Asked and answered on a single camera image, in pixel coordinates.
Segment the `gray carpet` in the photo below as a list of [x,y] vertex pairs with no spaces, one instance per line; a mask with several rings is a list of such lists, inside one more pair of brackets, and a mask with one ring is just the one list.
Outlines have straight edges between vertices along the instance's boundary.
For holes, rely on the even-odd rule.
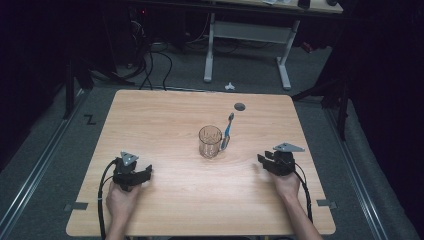
[[[270,57],[275,55],[278,47],[280,46],[242,48],[231,54],[217,53],[213,82],[208,84],[202,80],[204,49],[189,49],[183,53],[168,47],[162,53],[172,58],[173,67],[166,86],[225,92],[224,86],[232,82],[236,87],[234,92],[294,95],[313,86],[331,52],[331,49],[324,49],[308,54],[302,49],[294,48],[287,62],[293,88],[287,92],[282,89],[275,60]],[[218,46],[217,51],[220,50],[229,51],[231,48],[226,46],[219,49]],[[153,54],[153,57],[154,69],[150,80],[152,85],[161,86],[170,66],[169,61],[159,54]],[[130,70],[120,68],[120,74],[128,71]],[[136,82],[138,87],[144,76],[143,73],[131,81]],[[87,98],[69,123],[51,157],[50,165],[7,239],[72,239],[65,232],[70,212],[65,211],[64,207],[75,201],[114,93],[124,88],[109,82],[95,82],[94,89],[84,95]],[[295,107],[325,194],[337,205],[337,208],[331,210],[337,230],[335,234],[325,236],[325,239],[373,239],[349,177],[338,137],[333,133],[325,111],[317,100],[319,98],[307,98],[296,102]],[[1,216],[6,214],[50,137],[61,124],[64,106],[62,91],[51,108],[33,126],[30,136],[11,163],[1,172]],[[87,125],[88,118],[85,115],[92,115],[92,122],[96,124]],[[419,239],[375,161],[352,105],[349,106],[346,136],[346,144],[384,224],[388,239]]]

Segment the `wooden table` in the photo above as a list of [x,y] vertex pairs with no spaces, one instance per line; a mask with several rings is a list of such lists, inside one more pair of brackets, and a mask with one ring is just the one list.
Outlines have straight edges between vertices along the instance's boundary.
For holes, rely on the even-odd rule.
[[[235,110],[236,103],[246,109]],[[201,157],[199,130],[215,125],[224,131],[231,112],[235,116],[228,148],[212,160]],[[291,234],[273,182],[257,161],[257,154],[273,151],[282,142],[306,149],[294,157],[307,176],[314,224],[321,234],[334,233],[329,208],[317,206],[316,200],[325,195],[289,96],[118,91],[77,198],[88,207],[73,210],[66,231],[71,236],[100,236],[98,185],[107,164],[124,150],[140,157],[137,170],[149,164],[154,169],[150,182],[142,186],[127,235]],[[299,199],[306,209],[303,189]],[[104,213],[108,227],[106,205]]]
[[[297,6],[297,3],[299,2],[298,0],[291,0],[289,3],[283,3],[283,2],[277,1],[273,5],[264,3],[262,0],[215,0],[215,2],[231,3],[231,4],[246,4],[246,5],[254,5],[258,7],[274,7],[274,8],[305,11]],[[343,8],[338,3],[335,6],[330,6],[326,2],[326,0],[311,0],[311,5],[309,9],[306,11],[340,14],[343,12]]]

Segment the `desk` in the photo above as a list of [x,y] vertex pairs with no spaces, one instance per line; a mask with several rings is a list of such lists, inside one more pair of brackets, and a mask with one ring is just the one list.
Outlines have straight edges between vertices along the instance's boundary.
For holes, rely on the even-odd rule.
[[[244,111],[234,109],[243,103]],[[198,150],[205,125],[224,130],[234,112],[227,149],[207,160]],[[129,236],[282,235],[293,230],[272,179],[257,154],[282,143],[305,148],[296,162],[305,171],[314,224],[332,234],[335,224],[296,110],[289,96],[171,91],[118,91],[81,186],[67,233],[99,236],[97,188],[121,150],[138,155],[137,169],[153,165],[128,227]],[[305,194],[299,199],[306,209]],[[104,205],[105,223],[110,215]]]
[[[300,11],[302,10],[297,6],[298,1],[290,1],[287,4],[277,2],[270,6],[269,4],[263,3],[261,0],[217,0],[218,3],[230,3],[230,4],[245,4],[252,5],[258,8],[282,8],[282,9],[293,9]],[[307,11],[315,11],[322,13],[342,13],[343,9],[339,4],[336,6],[330,6],[325,0],[311,0],[310,8]],[[208,53],[206,55],[205,64],[205,75],[204,81],[212,81],[212,68],[213,68],[213,40],[215,37],[222,38],[235,38],[241,40],[251,41],[262,41],[271,43],[285,44],[285,48],[281,53],[281,57],[277,57],[277,66],[280,72],[281,82],[285,90],[291,89],[290,80],[286,69],[286,60],[289,55],[293,40],[296,37],[297,29],[299,27],[300,20],[295,20],[292,27],[271,27],[271,26],[259,26],[254,24],[242,24],[232,23],[226,21],[215,21],[215,14],[212,13],[210,27],[209,27],[209,45]]]

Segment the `human hand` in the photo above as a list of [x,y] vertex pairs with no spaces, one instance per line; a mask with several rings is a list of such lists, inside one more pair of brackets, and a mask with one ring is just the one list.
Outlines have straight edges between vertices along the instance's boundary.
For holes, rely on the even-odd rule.
[[110,183],[106,205],[112,215],[112,223],[126,225],[135,208],[140,190],[141,184],[134,186],[131,192],[126,192],[118,184]]
[[296,174],[290,173],[286,176],[277,176],[270,173],[278,194],[284,201],[298,200],[300,180]]

